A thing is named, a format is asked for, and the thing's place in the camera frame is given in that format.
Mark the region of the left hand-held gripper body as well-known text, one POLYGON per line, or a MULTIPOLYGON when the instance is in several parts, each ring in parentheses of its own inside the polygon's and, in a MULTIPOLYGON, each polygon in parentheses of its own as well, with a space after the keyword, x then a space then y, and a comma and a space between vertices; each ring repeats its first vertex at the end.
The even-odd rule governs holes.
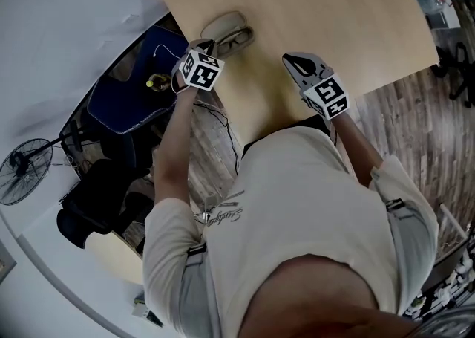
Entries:
POLYGON ((213 39, 200 39, 193 41, 187 49, 187 53, 179 71, 187 86, 195 87, 204 91, 211 91, 218 77, 224 69, 225 62, 207 54, 207 47, 213 39))

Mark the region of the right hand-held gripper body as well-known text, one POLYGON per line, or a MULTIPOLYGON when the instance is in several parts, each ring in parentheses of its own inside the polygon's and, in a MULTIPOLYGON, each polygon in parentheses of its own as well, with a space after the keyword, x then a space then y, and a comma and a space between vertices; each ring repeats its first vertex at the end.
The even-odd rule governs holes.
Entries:
POLYGON ((301 76, 299 94, 302 100, 324 119, 331 120, 348 109, 348 96, 334 70, 324 64, 312 66, 297 63, 301 76))

